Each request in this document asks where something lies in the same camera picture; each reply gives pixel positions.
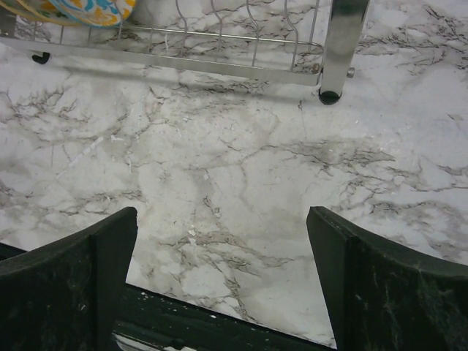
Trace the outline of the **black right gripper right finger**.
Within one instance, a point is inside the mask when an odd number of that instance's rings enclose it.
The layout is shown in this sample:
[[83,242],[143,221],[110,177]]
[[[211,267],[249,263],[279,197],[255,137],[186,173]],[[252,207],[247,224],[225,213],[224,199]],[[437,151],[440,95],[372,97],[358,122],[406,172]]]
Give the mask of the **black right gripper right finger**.
[[467,267],[317,206],[306,226],[338,350],[466,350]]

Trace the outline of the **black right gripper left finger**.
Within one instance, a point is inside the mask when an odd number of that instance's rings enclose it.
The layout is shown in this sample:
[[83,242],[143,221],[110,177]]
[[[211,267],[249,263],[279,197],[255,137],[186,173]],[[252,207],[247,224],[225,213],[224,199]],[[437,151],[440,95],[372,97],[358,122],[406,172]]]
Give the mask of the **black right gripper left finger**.
[[2,350],[106,350],[137,238],[126,207],[25,251],[1,245]]

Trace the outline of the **blue orange floral bowl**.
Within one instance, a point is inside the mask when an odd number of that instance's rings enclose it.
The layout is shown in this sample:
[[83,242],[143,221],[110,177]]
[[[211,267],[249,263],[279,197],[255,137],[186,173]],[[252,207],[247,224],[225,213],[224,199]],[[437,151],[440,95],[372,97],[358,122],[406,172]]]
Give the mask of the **blue orange floral bowl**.
[[50,0],[68,18],[97,27],[120,26],[133,12],[136,0]]

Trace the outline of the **orange flower bowl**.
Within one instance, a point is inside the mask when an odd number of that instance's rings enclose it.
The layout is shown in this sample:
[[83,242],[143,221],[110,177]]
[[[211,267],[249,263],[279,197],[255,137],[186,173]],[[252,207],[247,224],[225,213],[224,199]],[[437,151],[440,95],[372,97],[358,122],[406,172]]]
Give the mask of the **orange flower bowl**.
[[1,0],[6,10],[38,22],[54,23],[60,26],[79,26],[80,23],[58,10],[50,1],[43,0]]

